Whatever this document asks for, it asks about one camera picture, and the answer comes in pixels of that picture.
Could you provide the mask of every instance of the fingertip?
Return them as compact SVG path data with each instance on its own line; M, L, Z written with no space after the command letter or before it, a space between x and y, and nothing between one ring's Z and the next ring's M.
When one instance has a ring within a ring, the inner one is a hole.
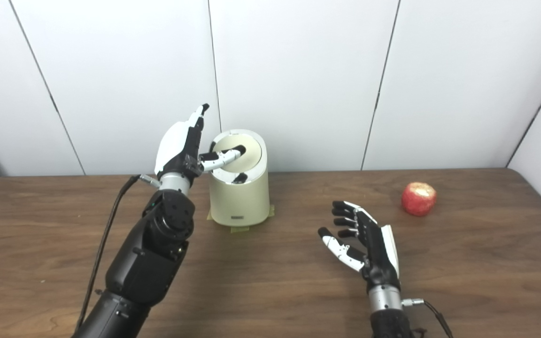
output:
M210 107L210 105L208 103L204 103L201 106L201 115L204 115L204 113L206 112L206 110L208 110L209 107Z
M325 236L331 236L333 237L333 235L331 234L331 231L329 231L329 229L327 229L326 227L322 227L322 228L319 228L318 229L318 235L323 238Z

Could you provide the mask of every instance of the robotic hand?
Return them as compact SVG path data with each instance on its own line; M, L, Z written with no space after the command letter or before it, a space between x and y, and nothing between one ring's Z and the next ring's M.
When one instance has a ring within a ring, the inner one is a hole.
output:
M165 297L193 233L195 206L187 197L193 180L245 153L245 147L237 146L198 155L208 107L200 106L189 120L165 133L156 157L158 180L141 175L127 183L141 178L158 190L109 267L105 291L84 324L79 319L73 338L135 338L150 309Z
M363 253L344 244L326 228L318 229L325 246L348 267L360 272L367 282L367 294L371 305L371 328L376 338L414 338L404 306L424 304L435 314L446 335L452 338L444 316L429 302L420 299L400 299L398 254L390 225L379 227L374 218L362 207L346 201L334 201L333 223L345 226L337 235L340 238L355 237L367 248Z

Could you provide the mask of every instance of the apple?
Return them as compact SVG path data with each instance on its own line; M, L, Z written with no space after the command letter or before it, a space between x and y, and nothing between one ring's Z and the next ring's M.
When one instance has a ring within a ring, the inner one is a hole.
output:
M404 210L414 216L425 216L431 211L438 198L438 193L427 183L409 183L402 192Z

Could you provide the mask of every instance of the wire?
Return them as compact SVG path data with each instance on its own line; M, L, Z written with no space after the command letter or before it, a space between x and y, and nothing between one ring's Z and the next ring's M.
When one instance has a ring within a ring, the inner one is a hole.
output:
M442 329L444 329L444 332L446 332L446 336L448 338L453 338L452 331L450 331L450 327L448 327L448 323L446 323L446 319L444 318L444 315L442 315L436 308L434 308L428 301L424 301L424 304L433 312L436 319L440 322L440 325L442 325Z
M108 224L106 224L106 227L103 230L103 235L101 236L101 242L99 243L99 248L97 249L97 254L95 255L95 263L93 264L93 270L91 271L89 284L87 285L87 288L86 288L85 300L83 301L81 314L79 315L79 319L77 320L77 327L75 328L75 332L78 331L78 329L83 324L83 321L85 320L85 314L89 306L89 299L93 291L93 284L95 284L95 277L97 276L97 269L99 269L99 262L101 261L101 255L103 254L103 248L106 245L108 234L110 233L110 229L112 228L112 222L114 222L114 216L116 216L116 210L118 209L118 205L120 204L120 199L122 199L122 196L129 190L129 188L135 182L137 182L138 179L139 179L139 175L131 176L129 180L127 180L127 182L122 186L122 188L120 188L120 191L118 192L118 196L116 196L116 201L114 201L114 205L112 206L112 211L110 212L110 217L108 218Z

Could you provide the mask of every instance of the beige container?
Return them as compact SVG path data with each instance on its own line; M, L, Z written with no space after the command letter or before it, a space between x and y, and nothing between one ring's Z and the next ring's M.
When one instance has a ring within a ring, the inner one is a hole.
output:
M262 137L245 129L221 133L211 150L242 144L245 154L228 165L214 169L210 178L210 215L218 224L246 227L262 223L269 215L269 179L266 145Z

